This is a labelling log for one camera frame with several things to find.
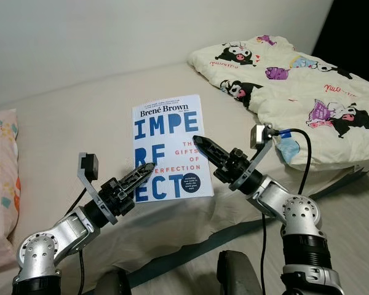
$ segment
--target book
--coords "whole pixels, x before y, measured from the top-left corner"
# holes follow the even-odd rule
[[[154,162],[135,201],[213,196],[208,159],[192,141],[204,135],[199,95],[153,101],[133,108],[134,166]]]

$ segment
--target cartoon print blanket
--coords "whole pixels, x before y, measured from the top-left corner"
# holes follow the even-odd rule
[[[295,51],[283,37],[267,35],[195,51],[189,64],[257,113],[262,123],[308,133],[312,170],[347,168],[369,160],[366,80]],[[303,170],[308,149],[302,135],[289,133],[276,141],[286,163]]]

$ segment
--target cable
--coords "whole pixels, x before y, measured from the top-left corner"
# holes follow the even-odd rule
[[[264,258],[266,251],[266,220],[264,213],[262,214],[262,218],[263,218],[263,251],[261,252],[260,272],[261,272],[261,289],[263,290],[263,295],[265,295]]]
[[[306,161],[306,167],[305,167],[305,171],[303,173],[300,189],[298,190],[298,195],[301,195],[302,191],[303,191],[303,188],[305,187],[306,179],[308,178],[308,174],[309,174],[310,164],[311,164],[311,160],[312,160],[312,144],[310,142],[309,135],[301,129],[296,129],[296,128],[286,129],[286,130],[280,131],[279,134],[282,135],[282,134],[286,134],[286,133],[290,133],[290,132],[297,132],[297,133],[302,134],[305,137],[306,143],[307,143],[307,146],[308,146],[307,147],[307,157],[308,158],[307,158],[307,161]]]
[[[75,208],[75,206],[79,203],[79,201],[81,200],[81,198],[84,196],[85,193],[86,193],[86,187],[79,194],[79,197],[74,201],[71,207],[67,210],[66,215]],[[81,285],[79,286],[78,295],[82,295],[82,290],[84,289],[84,283],[85,283],[85,266],[84,266],[83,250],[79,251],[79,264],[81,266]]]
[[[74,210],[75,206],[79,203],[79,201],[81,200],[81,198],[84,196],[84,194],[86,193],[86,187],[84,188],[84,190],[81,192],[81,194],[79,195],[79,197],[74,201],[74,203],[71,205],[71,207],[68,209],[68,211],[66,212],[66,215],[68,213],[70,213],[71,211]]]

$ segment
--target pink pillow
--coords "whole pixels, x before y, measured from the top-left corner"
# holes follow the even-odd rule
[[[0,267],[15,261],[7,236],[17,224],[19,213],[17,133],[15,110],[0,111]]]

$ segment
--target white bed sheet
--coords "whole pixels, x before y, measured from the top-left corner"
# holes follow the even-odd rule
[[[132,169],[132,107],[194,93],[201,97],[205,135],[228,151],[239,147],[251,157],[250,129],[255,116],[185,63],[111,76],[0,107],[16,108],[19,124],[22,193],[18,225],[11,236],[14,250],[27,235],[51,227],[82,191],[76,177],[79,152],[96,153],[99,159],[95,187],[110,177],[120,178]],[[274,149],[258,170],[293,192],[302,177],[301,171],[284,165]],[[318,192],[352,171],[310,173],[304,194]],[[260,218],[240,192],[212,179],[214,197],[138,204],[115,226],[104,227],[84,250],[84,291],[93,288],[112,266],[133,271],[225,227]],[[89,200],[86,195],[81,205]],[[59,268],[62,294],[76,294],[78,256],[68,257]],[[0,270],[0,294],[10,294],[17,272],[15,266]]]

